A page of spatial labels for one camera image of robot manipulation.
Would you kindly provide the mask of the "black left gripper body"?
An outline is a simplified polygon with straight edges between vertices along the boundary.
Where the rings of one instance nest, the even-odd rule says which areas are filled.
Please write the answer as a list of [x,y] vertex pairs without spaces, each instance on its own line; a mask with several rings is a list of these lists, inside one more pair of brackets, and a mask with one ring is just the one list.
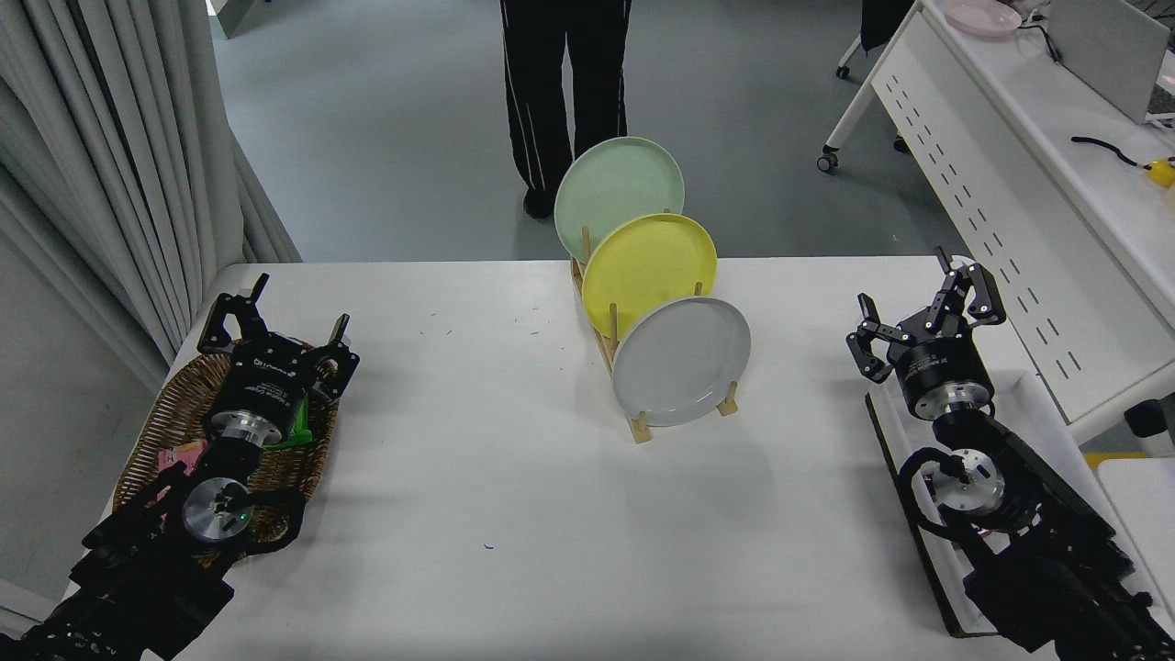
[[209,406],[210,434],[243,426],[257,438],[288,438],[316,380],[310,352],[286,335],[231,343],[229,371]]

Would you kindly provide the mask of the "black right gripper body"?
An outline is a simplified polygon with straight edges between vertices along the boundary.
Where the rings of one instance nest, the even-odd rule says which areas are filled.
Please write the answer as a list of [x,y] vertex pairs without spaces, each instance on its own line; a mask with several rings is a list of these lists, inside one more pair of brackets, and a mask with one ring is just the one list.
[[914,344],[895,344],[895,375],[909,414],[936,420],[959,409],[994,413],[995,387],[972,336],[906,330]]

